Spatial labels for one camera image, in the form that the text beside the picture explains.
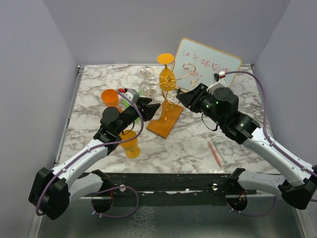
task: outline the yellow whiteboard border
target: yellow whiteboard border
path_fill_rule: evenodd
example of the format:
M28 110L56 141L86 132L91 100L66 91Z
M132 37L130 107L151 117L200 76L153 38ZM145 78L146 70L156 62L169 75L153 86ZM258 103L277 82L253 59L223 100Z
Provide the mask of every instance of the yellow whiteboard border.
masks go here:
M227 52L224 52L224 51L218 50L218 49L216 49L216 48L213 48L213 47L207 46L207 45L205 45L205 44L202 44L202 43L200 43L200 42L197 42L197 41L194 41L194 40L191 40L191 39L188 39L188 38L186 38L186 37L185 37L185 38L181 39L181 41L180 41L180 43L179 43L179 45L178 45L178 49L177 49L177 51L176 51L176 55L175 55L175 59L174 59L174 63L173 63L173 66L172 66L172 71L174 71L174 66L175 66L175 63L176 63L176 57L177 57L177 54L178 54L178 51L179 51L180 45L182 44L182 41L183 41L183 40L188 40L188 41L194 42L194 43L196 43L196 44L198 44L198 45L205 46L205 47L207 47L207 48L210 48L210 49L213 49L213 50L215 50L215 51L221 52L221 53L223 53L223 54L225 54L225 55L228 55L228 56L234 57L234 58L236 58L236 59L240 60L240 65L239 65L239 68L240 68L240 67L241 67L241 65L242 65L242 59L241 59L241 58L239 58L239 57L236 57L236 56L234 56L234 55L232 55L232 54L229 54L229 53L227 53ZM229 88L232 86L232 84L233 84L233 82L234 82L234 79L235 79L235 78L236 78L236 74L234 75L233 80L232 80L232 82L231 82L231 84L230 84Z

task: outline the gray floor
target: gray floor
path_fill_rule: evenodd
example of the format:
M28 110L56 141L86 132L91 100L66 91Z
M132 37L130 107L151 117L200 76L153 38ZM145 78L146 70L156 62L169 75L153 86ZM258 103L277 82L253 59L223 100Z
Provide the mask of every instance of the gray floor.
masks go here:
M260 214L270 209L272 197L249 198L247 212ZM228 207L178 206L140 207L125 219L92 215L90 199L70 205L57 220L44 217L40 238L304 238L296 210L279 200L264 217L246 217ZM131 208L115 208L124 214Z

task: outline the black cable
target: black cable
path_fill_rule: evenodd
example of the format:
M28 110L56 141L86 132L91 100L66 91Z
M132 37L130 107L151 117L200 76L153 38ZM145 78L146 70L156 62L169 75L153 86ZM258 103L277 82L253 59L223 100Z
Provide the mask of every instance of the black cable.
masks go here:
M216 128L215 129L210 129L207 125L206 125L206 123L204 122L204 118L203 118L203 113L202 113L202 121L203 121L203 123L204 123L204 125L209 129L209 130L211 130L211 131L216 131L216 130L218 130L218 125L216 124Z
M126 134L128 134L130 131L132 131L133 128L134 128L134 125L135 125L135 121L133 122L132 128L131 128L127 133L125 133L125 134L122 132L122 135L126 135Z

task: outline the whiteboard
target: whiteboard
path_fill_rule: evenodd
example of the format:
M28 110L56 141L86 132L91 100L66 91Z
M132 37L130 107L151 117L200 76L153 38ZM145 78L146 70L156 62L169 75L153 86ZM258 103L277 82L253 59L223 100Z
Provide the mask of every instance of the whiteboard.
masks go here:
M175 56L173 72L176 79L181 78L189 73L183 68L183 64L192 63L196 67L196 72L186 78L177 81L176 85L187 90L192 90L190 84L192 80L196 80L207 86L215 83L213 74L220 71L238 70L242 64L242 60L236 56L227 54L209 46L193 40L183 38L178 46ZM191 65L187 65L190 71L193 71ZM235 74L229 74L225 77L226 86L231 86Z

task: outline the pen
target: pen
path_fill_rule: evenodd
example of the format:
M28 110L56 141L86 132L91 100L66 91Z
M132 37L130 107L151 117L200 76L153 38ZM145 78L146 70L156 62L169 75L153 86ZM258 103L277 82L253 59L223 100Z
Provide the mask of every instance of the pen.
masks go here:
M213 141L213 144L214 144L214 146L216 147L216 150L218 151L218 154L220 155L222 161L224 161L225 163L227 163L227 161L224 159L224 156L223 156L221 150L218 148L217 142Z
M216 159L217 164L219 165L219 167L221 167L220 160L219 160L215 150L213 149L212 144L209 141L208 141L208 145L211 148L212 154L213 154L214 158Z

